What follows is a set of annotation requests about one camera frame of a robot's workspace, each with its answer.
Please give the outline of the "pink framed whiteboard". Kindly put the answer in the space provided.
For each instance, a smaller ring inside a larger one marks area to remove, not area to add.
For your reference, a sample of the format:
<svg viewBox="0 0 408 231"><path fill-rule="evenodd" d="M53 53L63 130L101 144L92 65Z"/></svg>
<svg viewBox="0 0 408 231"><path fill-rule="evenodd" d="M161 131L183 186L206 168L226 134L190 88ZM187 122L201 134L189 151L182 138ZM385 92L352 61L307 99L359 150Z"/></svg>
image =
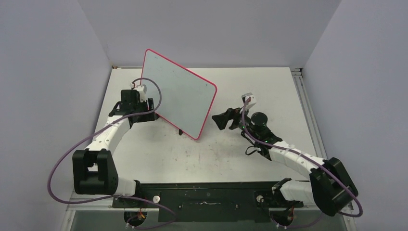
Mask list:
<svg viewBox="0 0 408 231"><path fill-rule="evenodd" d="M145 51L140 84L161 118L194 140L200 138L217 86L156 51Z"/></svg>

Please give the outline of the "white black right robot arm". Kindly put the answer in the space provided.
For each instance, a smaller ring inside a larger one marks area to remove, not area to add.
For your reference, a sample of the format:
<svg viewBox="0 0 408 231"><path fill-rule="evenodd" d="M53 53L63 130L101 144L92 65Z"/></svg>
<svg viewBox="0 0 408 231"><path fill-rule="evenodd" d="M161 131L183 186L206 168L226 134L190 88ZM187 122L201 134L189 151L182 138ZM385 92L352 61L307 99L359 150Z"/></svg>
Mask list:
<svg viewBox="0 0 408 231"><path fill-rule="evenodd" d="M342 162L332 157L324 159L309 155L289 145L276 136L268 127L268 117L261 112L247 116L241 108L229 108L211 118L219 130L241 129L257 153L269 161L285 165L308 179L308 181L286 178L272 186L272 200L278 206L289 202L316 205L324 214L333 217L358 197L358 190Z"/></svg>

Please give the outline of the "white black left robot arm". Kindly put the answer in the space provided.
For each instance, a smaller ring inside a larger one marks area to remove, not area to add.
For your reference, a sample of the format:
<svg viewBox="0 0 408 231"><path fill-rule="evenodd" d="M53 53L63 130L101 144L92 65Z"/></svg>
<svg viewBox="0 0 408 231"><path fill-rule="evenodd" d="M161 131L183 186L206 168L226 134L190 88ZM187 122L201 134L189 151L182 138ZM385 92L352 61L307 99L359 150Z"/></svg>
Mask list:
<svg viewBox="0 0 408 231"><path fill-rule="evenodd" d="M77 194L125 196L131 207L143 202L137 190L139 182L120 177L113 154L123 136L136 124L155 121L153 98L141 90L122 90L118 101L107 117L102 131L83 150L72 156L74 190Z"/></svg>

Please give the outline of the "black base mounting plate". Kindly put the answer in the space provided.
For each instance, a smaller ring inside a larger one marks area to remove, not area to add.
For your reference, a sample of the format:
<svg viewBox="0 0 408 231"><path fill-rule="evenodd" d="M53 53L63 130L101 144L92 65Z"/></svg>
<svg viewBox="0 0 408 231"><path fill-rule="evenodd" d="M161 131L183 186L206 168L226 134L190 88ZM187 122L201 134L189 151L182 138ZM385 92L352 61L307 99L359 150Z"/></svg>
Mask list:
<svg viewBox="0 0 408 231"><path fill-rule="evenodd" d="M268 211L286 215L304 204L286 201L272 192L274 181L217 183L142 183L136 197L153 200L175 212L160 208L159 222L269 222Z"/></svg>

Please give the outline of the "aluminium rail right side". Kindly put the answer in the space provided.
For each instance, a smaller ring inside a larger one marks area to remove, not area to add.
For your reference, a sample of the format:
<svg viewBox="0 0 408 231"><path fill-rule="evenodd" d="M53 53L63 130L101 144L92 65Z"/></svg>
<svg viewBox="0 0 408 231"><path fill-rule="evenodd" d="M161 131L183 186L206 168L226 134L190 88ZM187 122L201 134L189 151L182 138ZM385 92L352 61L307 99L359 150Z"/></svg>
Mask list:
<svg viewBox="0 0 408 231"><path fill-rule="evenodd" d="M290 71L300 99L300 104L306 117L306 123L308 125L316 155L318 157L327 158L327 153L323 144L321 134L319 132L319 127L305 87L304 79L302 76L302 68L291 68Z"/></svg>

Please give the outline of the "aluminium rail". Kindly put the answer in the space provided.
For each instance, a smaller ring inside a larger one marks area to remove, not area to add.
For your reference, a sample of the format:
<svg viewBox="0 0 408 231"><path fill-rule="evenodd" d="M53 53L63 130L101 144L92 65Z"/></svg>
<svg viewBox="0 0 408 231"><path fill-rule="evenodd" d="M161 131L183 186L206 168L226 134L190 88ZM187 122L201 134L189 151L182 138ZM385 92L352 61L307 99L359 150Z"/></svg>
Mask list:
<svg viewBox="0 0 408 231"><path fill-rule="evenodd" d="M79 201L87 201L91 199L96 199L100 198L102 195L79 195L76 194L75 192L72 192L71 197L69 199L70 202L79 202ZM74 204L74 205L68 205L69 207L84 207L87 208L88 210L109 210L115 208L112 207L114 198L107 198L107 199L101 199L93 202L87 202L87 203L82 203L82 204ZM357 213L357 205L354 201L349 203L345 208L341 210L341 212L351 212L356 214Z"/></svg>
<svg viewBox="0 0 408 231"><path fill-rule="evenodd" d="M290 71L300 99L300 104L306 117L306 123L308 125L316 155L318 157L327 158L327 153L323 144L321 134L319 132L319 127L305 87L304 79L302 76L302 68L291 68Z"/></svg>

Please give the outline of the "aluminium front rail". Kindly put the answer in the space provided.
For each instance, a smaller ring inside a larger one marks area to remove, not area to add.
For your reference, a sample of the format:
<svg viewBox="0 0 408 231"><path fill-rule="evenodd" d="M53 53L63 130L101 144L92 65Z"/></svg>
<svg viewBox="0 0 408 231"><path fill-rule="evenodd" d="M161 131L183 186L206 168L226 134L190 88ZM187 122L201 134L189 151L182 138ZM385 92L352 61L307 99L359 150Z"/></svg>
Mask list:
<svg viewBox="0 0 408 231"><path fill-rule="evenodd" d="M96 199L100 198L102 195L79 195L76 194L75 192L72 192L71 197L69 199L70 202L79 202L79 201L87 201L91 199ZM114 198L107 198L107 199L101 199L93 202L87 202L87 203L82 203L82 204L74 204L74 205L68 205L69 207L84 207L87 208L88 210L109 210L115 208L112 207ZM351 212L356 214L357 213L357 205L354 201L349 203L345 208L341 210L341 212Z"/></svg>

